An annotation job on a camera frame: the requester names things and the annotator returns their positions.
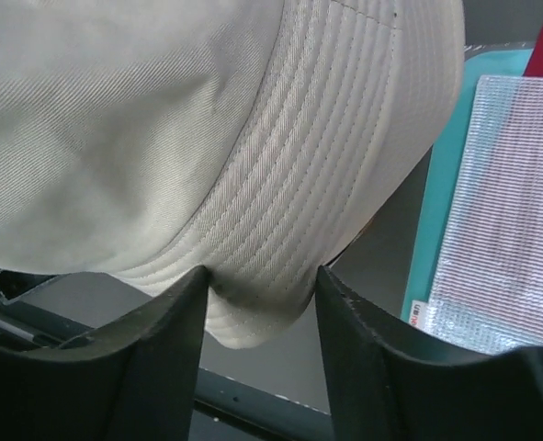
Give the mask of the beige hat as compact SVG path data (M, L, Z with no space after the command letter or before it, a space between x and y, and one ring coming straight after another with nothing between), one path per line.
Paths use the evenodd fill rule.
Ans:
M459 1L0 1L0 268L205 266L206 331L260 345L446 126L464 44Z

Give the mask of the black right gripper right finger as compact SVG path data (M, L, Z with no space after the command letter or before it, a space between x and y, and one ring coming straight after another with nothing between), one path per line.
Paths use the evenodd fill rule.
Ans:
M319 269L315 305L338 440L543 440L543 346L443 342Z

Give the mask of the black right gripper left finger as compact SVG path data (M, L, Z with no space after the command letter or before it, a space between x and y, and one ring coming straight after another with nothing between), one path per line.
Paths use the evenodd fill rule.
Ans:
M0 440L185 440L208 270L57 347L0 346Z

